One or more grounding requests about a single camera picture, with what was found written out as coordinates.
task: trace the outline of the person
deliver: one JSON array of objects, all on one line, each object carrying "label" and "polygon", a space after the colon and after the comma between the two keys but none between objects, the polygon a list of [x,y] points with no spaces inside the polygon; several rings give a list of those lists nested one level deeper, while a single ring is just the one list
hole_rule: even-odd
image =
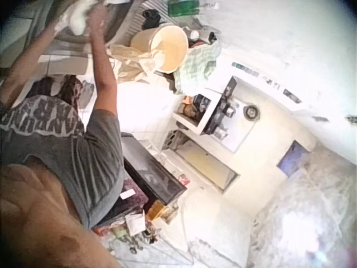
[{"label": "person", "polygon": [[119,267],[88,230],[118,199],[124,177],[104,17],[99,4],[88,18],[97,99],[86,131],[69,90],[80,89],[73,76],[57,96],[42,94],[49,91],[43,82],[38,94],[12,107],[34,63],[66,26],[63,17],[20,55],[0,87],[1,267]]}]

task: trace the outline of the small bottle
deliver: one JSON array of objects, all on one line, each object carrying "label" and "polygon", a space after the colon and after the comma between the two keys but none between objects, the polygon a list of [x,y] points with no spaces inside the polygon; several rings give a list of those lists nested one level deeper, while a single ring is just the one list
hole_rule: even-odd
[{"label": "small bottle", "polygon": [[219,3],[206,3],[206,1],[189,0],[177,1],[170,0],[168,2],[168,15],[170,17],[180,17],[189,15],[198,15],[203,10],[218,9]]}]

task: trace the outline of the bare skin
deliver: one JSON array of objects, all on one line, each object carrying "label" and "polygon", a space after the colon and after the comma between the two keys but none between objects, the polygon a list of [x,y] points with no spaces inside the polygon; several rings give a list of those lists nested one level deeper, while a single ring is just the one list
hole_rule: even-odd
[{"label": "bare skin", "polygon": [[[98,98],[94,109],[117,114],[117,84],[105,52],[101,22],[105,8],[96,6],[89,18]],[[0,100],[11,107],[35,69],[35,62],[55,37],[56,21],[11,67],[0,87]],[[116,268],[118,262],[80,224],[66,190],[41,161],[1,169],[0,266]]]}]

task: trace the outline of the green checkered cloth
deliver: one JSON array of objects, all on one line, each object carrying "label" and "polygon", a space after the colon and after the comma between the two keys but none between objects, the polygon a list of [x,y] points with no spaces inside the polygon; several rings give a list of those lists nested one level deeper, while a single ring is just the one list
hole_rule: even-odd
[{"label": "green checkered cloth", "polygon": [[192,96],[204,87],[205,82],[216,69],[218,49],[218,42],[189,49],[186,61],[173,73],[176,94]]}]

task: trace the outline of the plastic bucket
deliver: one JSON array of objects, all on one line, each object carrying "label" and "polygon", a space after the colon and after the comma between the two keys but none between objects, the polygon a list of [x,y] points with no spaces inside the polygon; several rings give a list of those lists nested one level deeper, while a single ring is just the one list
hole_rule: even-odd
[{"label": "plastic bucket", "polygon": [[175,25],[144,30],[137,33],[131,41],[131,47],[141,52],[161,50],[165,61],[159,68],[163,73],[172,73],[185,61],[189,42],[183,29]]}]

